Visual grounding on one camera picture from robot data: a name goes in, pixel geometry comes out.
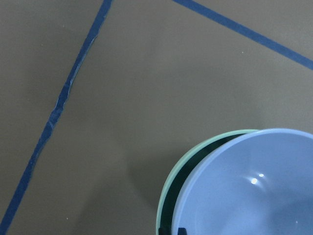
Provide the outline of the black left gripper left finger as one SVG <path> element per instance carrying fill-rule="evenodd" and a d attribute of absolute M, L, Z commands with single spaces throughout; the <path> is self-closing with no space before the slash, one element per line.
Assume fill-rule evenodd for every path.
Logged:
<path fill-rule="evenodd" d="M 169 228 L 167 227 L 158 228 L 158 235 L 169 235 Z"/>

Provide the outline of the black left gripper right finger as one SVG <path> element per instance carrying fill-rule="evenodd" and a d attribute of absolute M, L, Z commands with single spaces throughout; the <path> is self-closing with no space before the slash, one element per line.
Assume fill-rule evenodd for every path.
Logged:
<path fill-rule="evenodd" d="M 178 228 L 178 235 L 187 235 L 187 230 L 185 228 Z"/>

